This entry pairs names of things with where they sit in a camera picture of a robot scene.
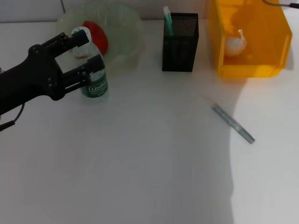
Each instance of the white wall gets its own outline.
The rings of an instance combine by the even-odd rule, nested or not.
[[[66,11],[91,0],[64,0]],[[198,13],[203,17],[206,0],[110,0],[122,2],[139,12],[142,19],[162,19],[163,7],[169,6],[171,12]]]
[[[63,0],[66,10],[90,0]],[[203,17],[206,0],[112,0],[140,13],[142,19],[162,19],[163,6],[172,12],[198,13]],[[60,0],[0,0],[0,22],[55,21],[62,15]]]
[[[62,13],[60,0],[0,0],[0,22],[55,21]]]

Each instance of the black mesh pen holder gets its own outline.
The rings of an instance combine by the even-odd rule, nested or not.
[[[193,69],[198,43],[198,14],[171,13],[173,35],[169,35],[164,18],[162,71]]]

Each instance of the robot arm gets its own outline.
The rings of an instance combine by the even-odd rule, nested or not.
[[[59,100],[66,93],[89,84],[90,73],[103,69],[99,63],[100,55],[66,73],[61,71],[55,60],[69,49],[87,42],[85,32],[80,30],[71,38],[61,33],[44,44],[32,46],[24,62],[0,74],[0,115],[35,97],[46,95],[52,100]],[[14,125],[15,121],[1,125],[0,131]]]

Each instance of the green pen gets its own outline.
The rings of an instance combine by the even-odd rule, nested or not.
[[[171,20],[170,10],[169,10],[168,6],[164,6],[163,10],[164,10],[166,28],[167,28],[168,34],[169,34],[169,36],[174,36],[173,30],[172,30],[172,20]],[[171,44],[173,62],[175,63],[177,61],[177,53],[176,53],[175,43],[173,40],[171,40],[170,44]]]
[[[171,16],[170,16],[170,10],[169,10],[168,6],[164,6],[163,9],[164,9],[164,15],[165,15],[166,27],[167,27],[168,34],[170,36],[173,36],[172,20],[171,20]]]

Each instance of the red ball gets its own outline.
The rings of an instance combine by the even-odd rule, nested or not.
[[[103,29],[98,24],[91,21],[84,21],[83,26],[90,30],[93,43],[100,50],[101,54],[104,55],[108,50],[108,38]]]

